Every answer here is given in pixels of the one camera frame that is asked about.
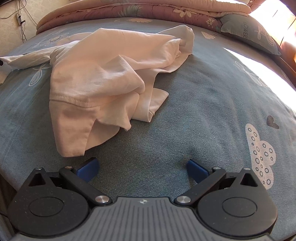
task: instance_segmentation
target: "electrical cable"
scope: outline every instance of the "electrical cable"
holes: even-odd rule
[[[0,211],[0,215],[2,215],[2,216],[4,216],[4,217],[8,218],[7,214],[4,213],[4,212],[1,212],[1,211]]]
[[[27,4],[27,0],[25,0],[25,5],[23,4],[23,2],[21,1],[21,3],[22,3],[22,5],[24,6],[24,8],[25,8],[25,6],[26,6],[26,4]],[[33,22],[37,25],[37,23],[35,22],[35,20],[32,18],[32,16],[31,16],[31,14],[29,13],[29,11],[26,9],[26,11],[27,11],[27,13],[28,13],[28,15],[31,17],[31,19],[33,20]]]
[[[17,13],[18,13],[19,16],[21,16],[22,13],[20,12],[20,0],[18,0],[18,1],[19,1],[19,7],[18,7],[18,9],[17,9]]]
[[[24,40],[27,41],[27,37],[25,35],[25,26],[26,26],[26,21],[22,22],[21,25],[20,25],[20,30],[21,30],[21,33],[22,33],[22,42],[24,42]]]
[[[22,8],[20,8],[20,9],[18,9],[18,10],[16,10],[15,12],[13,12],[11,15],[9,15],[8,17],[5,17],[5,18],[0,18],[0,19],[8,19],[8,18],[10,18],[12,15],[14,15],[16,12],[19,12],[21,9],[23,9],[23,8],[25,8],[25,6],[27,5],[27,1],[26,1],[26,3],[25,3],[25,5],[23,5],[23,7]]]

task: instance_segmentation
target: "bed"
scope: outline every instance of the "bed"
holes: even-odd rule
[[[279,210],[271,236],[278,241],[296,233],[296,88],[268,54],[215,30],[222,26],[219,18],[202,15],[203,28],[186,22],[195,13],[173,11],[185,16],[183,22],[156,19],[144,11],[139,18],[128,10],[119,18],[72,16],[72,23],[57,23],[53,17],[10,53],[52,47],[62,38],[99,28],[157,33],[186,24],[195,34],[193,54],[185,63],[156,77],[155,87],[170,95],[152,121],[131,120],[129,131],[121,129],[80,157],[64,158],[56,149],[49,113],[49,63],[10,73],[0,85],[0,210],[6,211],[35,167],[53,172],[93,156],[101,169],[90,183],[110,197],[173,199],[194,185],[185,168],[193,158],[228,172],[252,168]],[[0,227],[0,239],[9,240],[13,230],[1,216]]]

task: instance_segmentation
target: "pillow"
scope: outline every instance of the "pillow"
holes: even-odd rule
[[[273,38],[264,27],[251,16],[228,14],[222,17],[221,33],[230,33],[231,37],[239,39],[267,53],[281,55]]]

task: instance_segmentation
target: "ribbed gray surface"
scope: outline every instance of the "ribbed gray surface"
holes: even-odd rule
[[[37,241],[23,235],[12,241]],[[189,208],[177,207],[168,198],[118,198],[115,204],[97,207],[75,231],[47,241],[225,241],[206,230]],[[267,236],[253,239],[272,240]]]

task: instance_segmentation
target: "wall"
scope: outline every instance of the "wall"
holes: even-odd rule
[[[71,3],[70,0],[26,0],[26,9],[36,23],[47,13],[63,5]],[[18,1],[9,2],[0,6],[0,18],[8,17],[17,10]],[[14,48],[22,44],[20,27],[15,17],[16,13],[8,19],[0,19],[0,56],[5,56]],[[26,20],[25,34],[27,39],[36,34],[36,24],[32,21],[25,9],[21,10],[22,20]]]

